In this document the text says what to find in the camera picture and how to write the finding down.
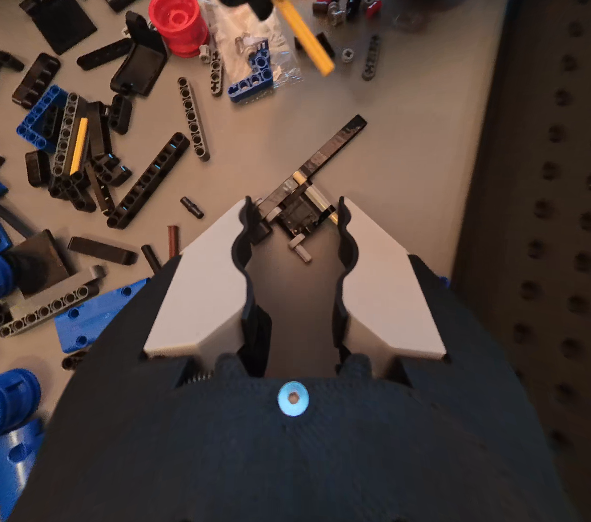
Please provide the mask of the blue angled beam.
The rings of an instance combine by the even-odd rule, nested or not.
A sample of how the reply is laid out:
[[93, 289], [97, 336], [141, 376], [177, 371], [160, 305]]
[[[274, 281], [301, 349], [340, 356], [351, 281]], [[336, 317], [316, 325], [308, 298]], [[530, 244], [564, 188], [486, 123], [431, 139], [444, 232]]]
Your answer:
[[227, 88], [228, 97], [234, 104], [251, 99], [274, 85], [268, 39], [262, 39], [251, 47], [247, 62], [249, 74]]
[[54, 154], [68, 95], [58, 85], [50, 86], [18, 125], [16, 133], [36, 149]]

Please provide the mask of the dark grey long beam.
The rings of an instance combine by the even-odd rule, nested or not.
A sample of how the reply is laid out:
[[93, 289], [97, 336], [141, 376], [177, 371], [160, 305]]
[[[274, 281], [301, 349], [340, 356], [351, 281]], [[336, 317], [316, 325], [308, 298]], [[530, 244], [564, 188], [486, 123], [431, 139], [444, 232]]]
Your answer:
[[208, 162], [211, 154], [204, 132], [203, 121], [197, 104], [197, 98], [192, 85], [185, 76], [177, 80], [179, 92], [183, 103], [184, 113], [196, 156], [202, 162]]

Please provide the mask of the blue rectangular panel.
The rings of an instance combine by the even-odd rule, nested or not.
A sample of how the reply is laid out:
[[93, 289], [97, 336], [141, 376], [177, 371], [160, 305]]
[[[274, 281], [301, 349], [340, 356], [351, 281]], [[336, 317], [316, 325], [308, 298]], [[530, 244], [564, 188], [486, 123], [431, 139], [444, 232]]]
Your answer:
[[92, 345], [115, 316], [150, 278], [93, 297], [56, 317], [56, 333], [62, 352], [72, 354]]

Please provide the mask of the black curved panel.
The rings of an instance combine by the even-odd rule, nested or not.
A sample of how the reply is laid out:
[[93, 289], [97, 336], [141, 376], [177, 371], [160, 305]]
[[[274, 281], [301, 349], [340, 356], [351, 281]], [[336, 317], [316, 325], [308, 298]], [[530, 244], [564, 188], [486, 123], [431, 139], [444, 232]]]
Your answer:
[[168, 60], [160, 33], [143, 16], [133, 11], [125, 15], [132, 47], [110, 82], [110, 89], [121, 95], [149, 96]]

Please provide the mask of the pile of black and blue bricks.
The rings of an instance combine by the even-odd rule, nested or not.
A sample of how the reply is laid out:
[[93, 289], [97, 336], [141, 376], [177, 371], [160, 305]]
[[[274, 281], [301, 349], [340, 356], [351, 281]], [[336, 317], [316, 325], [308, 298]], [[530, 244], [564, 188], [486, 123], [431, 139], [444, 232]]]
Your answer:
[[110, 82], [132, 47], [126, 19], [116, 18], [114, 0], [101, 15], [89, 17], [97, 31], [67, 52], [57, 55], [33, 20], [19, 7], [23, 0], [1, 0], [1, 50], [37, 58], [40, 96], [58, 85], [86, 100], [81, 118], [88, 118], [86, 151], [80, 171], [56, 178], [51, 172], [53, 155], [36, 149], [17, 133], [18, 125], [34, 105], [24, 109], [8, 92], [16, 81], [1, 87], [1, 228], [8, 226], [20, 237], [9, 255], [17, 269], [17, 287], [1, 299], [1, 371], [24, 367], [41, 375], [46, 344], [32, 351], [29, 343], [45, 323], [99, 295], [100, 282], [109, 261], [133, 265], [137, 254], [125, 247], [102, 243], [85, 236], [91, 222], [101, 219], [110, 236], [120, 235], [161, 191], [173, 202], [179, 193], [166, 194], [168, 175], [191, 149], [190, 134], [180, 119], [176, 77], [173, 90], [152, 97], [151, 119], [141, 118], [139, 95], [121, 95]]

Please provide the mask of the blue curved panel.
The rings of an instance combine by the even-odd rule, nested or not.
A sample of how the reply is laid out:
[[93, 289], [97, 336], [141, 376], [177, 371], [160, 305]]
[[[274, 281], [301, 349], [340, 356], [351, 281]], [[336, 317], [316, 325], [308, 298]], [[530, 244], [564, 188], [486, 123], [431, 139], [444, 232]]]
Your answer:
[[33, 468], [44, 438], [41, 418], [1, 435], [1, 521], [6, 521]]

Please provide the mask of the red wheel hub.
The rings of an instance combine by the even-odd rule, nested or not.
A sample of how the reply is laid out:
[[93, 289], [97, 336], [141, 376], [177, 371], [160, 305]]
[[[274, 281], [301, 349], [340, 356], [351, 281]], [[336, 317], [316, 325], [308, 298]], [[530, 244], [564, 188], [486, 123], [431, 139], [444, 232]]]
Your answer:
[[197, 0], [151, 0], [148, 15], [176, 56], [194, 58], [209, 43], [209, 29]]

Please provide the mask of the black square panel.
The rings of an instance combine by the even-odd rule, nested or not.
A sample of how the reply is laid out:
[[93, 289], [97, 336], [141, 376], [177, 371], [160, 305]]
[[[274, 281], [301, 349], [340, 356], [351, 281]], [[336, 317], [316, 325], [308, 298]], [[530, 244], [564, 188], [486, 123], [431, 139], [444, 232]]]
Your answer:
[[76, 0], [23, 0], [19, 3], [57, 55], [97, 31]]

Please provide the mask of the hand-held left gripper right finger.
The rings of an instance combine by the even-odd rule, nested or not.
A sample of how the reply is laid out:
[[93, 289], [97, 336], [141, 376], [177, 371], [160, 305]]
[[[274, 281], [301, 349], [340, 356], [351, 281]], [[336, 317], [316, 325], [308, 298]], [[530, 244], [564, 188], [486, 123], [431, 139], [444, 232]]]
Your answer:
[[399, 358], [447, 354], [407, 250], [349, 198], [337, 205], [338, 258], [332, 336], [343, 355], [369, 359], [388, 377]]

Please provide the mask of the black beam frame assembly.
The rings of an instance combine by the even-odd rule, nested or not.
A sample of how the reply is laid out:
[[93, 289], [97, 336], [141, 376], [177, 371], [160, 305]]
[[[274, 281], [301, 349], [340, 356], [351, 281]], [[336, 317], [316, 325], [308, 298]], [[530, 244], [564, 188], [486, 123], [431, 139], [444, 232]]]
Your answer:
[[355, 115], [266, 198], [255, 203], [258, 217], [249, 234], [253, 245], [270, 236], [272, 225], [277, 223], [291, 238], [288, 246], [292, 251], [305, 263], [312, 260], [303, 241], [327, 220], [338, 224], [337, 209], [314, 186], [312, 177], [366, 126], [367, 120]]

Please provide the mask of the black dotted mat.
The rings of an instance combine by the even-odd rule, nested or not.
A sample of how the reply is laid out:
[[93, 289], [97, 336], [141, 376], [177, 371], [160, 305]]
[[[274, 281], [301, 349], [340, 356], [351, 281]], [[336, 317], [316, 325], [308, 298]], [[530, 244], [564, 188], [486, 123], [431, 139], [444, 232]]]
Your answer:
[[453, 279], [590, 521], [590, 0], [509, 0]]

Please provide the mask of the short yellow axle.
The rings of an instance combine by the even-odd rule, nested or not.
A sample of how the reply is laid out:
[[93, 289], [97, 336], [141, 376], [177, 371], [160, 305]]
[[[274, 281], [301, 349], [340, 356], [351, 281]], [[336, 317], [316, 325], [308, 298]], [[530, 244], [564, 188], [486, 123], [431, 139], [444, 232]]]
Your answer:
[[86, 151], [86, 142], [88, 136], [88, 118], [83, 117], [80, 119], [80, 123], [78, 126], [78, 134], [76, 137], [76, 142], [73, 150], [73, 156], [71, 159], [71, 166], [70, 166], [70, 176], [74, 175], [78, 171], [83, 164], [83, 159], [85, 156]]

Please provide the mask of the short grey beam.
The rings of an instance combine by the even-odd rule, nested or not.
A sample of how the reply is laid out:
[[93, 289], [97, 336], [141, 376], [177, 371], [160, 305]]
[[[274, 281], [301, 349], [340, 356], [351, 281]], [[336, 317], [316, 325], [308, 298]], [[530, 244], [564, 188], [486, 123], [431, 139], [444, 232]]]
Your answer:
[[211, 53], [209, 67], [211, 95], [220, 97], [223, 91], [223, 62], [218, 49]]
[[380, 46], [381, 37], [379, 34], [374, 34], [369, 39], [368, 51], [366, 53], [365, 66], [361, 74], [361, 78], [368, 82], [376, 75], [376, 69], [380, 60]]

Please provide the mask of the yellow axle with black connector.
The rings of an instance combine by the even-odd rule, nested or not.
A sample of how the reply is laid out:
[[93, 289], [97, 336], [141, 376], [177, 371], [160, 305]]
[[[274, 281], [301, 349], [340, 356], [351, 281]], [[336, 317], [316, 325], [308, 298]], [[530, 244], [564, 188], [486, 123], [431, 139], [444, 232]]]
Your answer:
[[300, 44], [308, 54], [322, 76], [329, 75], [335, 68], [332, 59], [319, 43], [307, 24], [304, 22], [291, 0], [272, 0], [276, 9], [288, 23], [293, 34], [299, 39]]

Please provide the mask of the grey desk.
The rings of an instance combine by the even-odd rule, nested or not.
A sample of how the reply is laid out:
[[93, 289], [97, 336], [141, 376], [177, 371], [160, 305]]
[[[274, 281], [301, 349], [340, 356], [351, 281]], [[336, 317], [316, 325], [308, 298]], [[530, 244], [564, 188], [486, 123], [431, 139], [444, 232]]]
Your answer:
[[[169, 97], [168, 81], [186, 76], [196, 91], [211, 159], [201, 162], [192, 150], [151, 198], [128, 230], [110, 236], [101, 219], [85, 236], [138, 253], [133, 266], [105, 263], [102, 291], [148, 277], [141, 254], [149, 244], [168, 260], [167, 226], [180, 228], [181, 248], [246, 195], [266, 197], [354, 115], [368, 121], [312, 181], [333, 203], [347, 196], [409, 252], [438, 275], [452, 273], [484, 111], [497, 58], [507, 0], [383, 0], [380, 19], [364, 18], [332, 31], [314, 20], [310, 0], [293, 0], [314, 32], [324, 31], [338, 55], [355, 49], [350, 65], [340, 64], [322, 78], [307, 59], [301, 81], [245, 106], [227, 95], [209, 93], [207, 68], [195, 59], [170, 59], [149, 97], [138, 98], [141, 118], [151, 119], [152, 97]], [[87, 15], [109, 11], [103, 0], [81, 0]], [[420, 33], [393, 27], [400, 10], [424, 9]], [[368, 38], [382, 37], [373, 81], [361, 79]], [[187, 196], [204, 212], [198, 220], [180, 203]], [[305, 249], [306, 265], [288, 249], [280, 228], [253, 249], [248, 264], [256, 299], [272, 318], [267, 376], [295, 379], [335, 374], [338, 352], [330, 331], [332, 294], [341, 267], [334, 226], [323, 224]], [[50, 417], [72, 372], [63, 370], [63, 352], [55, 326], [45, 323], [29, 343], [47, 347], [38, 378], [39, 415]]]

